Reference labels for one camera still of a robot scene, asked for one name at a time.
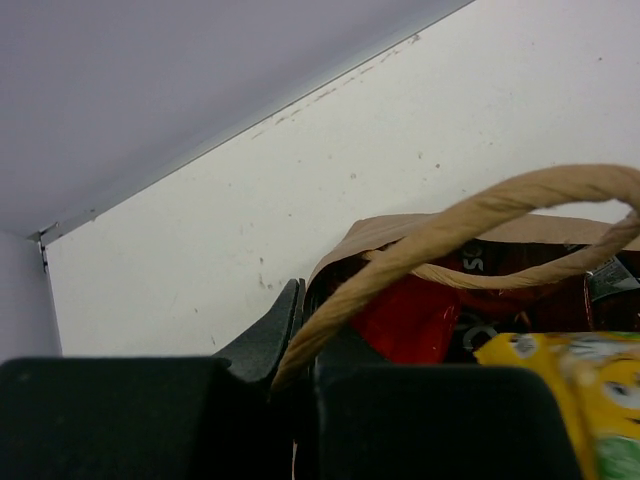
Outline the yellow M&M candy pack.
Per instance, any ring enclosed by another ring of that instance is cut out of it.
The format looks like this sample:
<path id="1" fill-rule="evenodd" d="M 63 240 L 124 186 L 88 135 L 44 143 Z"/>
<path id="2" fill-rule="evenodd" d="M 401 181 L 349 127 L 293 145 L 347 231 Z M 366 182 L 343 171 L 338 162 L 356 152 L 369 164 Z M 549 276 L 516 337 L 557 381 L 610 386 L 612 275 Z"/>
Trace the yellow M&M candy pack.
<path id="1" fill-rule="evenodd" d="M 552 391 L 586 479 L 639 477 L 639 335 L 501 333 L 479 364 L 538 374 Z"/>

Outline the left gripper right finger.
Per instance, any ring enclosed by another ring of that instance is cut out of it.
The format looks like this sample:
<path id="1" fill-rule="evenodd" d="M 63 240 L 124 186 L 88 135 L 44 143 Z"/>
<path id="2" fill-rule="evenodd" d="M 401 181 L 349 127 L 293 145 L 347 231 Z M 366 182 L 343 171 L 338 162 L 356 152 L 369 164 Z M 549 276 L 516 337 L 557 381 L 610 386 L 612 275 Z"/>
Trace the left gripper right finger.
<path id="1" fill-rule="evenodd" d="M 350 325 L 314 369 L 308 479 L 577 479 L 559 407 L 536 374 L 394 363 Z"/>

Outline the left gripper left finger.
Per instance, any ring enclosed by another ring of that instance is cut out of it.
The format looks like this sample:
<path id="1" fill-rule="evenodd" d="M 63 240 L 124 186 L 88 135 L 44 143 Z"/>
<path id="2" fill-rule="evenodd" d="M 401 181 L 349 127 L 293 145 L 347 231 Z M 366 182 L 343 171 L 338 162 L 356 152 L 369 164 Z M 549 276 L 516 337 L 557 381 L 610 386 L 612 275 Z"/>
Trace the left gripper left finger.
<path id="1" fill-rule="evenodd" d="M 268 390 L 305 285 L 212 355 L 13 359 L 1 367 L 5 479 L 288 479 Z"/>

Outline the brown paper bag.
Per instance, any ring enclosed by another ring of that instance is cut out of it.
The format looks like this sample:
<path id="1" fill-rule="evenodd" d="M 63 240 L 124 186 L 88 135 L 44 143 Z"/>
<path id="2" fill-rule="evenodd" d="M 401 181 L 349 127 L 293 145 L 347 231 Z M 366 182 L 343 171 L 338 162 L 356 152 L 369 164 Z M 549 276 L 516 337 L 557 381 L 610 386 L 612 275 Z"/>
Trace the brown paper bag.
<path id="1" fill-rule="evenodd" d="M 588 248 L 500 277 L 474 277 L 431 265 L 467 241 L 537 209 L 617 200 L 629 214 Z M 376 254 L 343 283 L 292 338 L 271 384 L 288 387 L 328 341 L 381 291 L 410 273 L 462 289 L 519 289 L 561 281 L 600 266 L 639 236 L 639 172 L 619 165 L 565 165 L 528 172 L 446 209 Z"/>

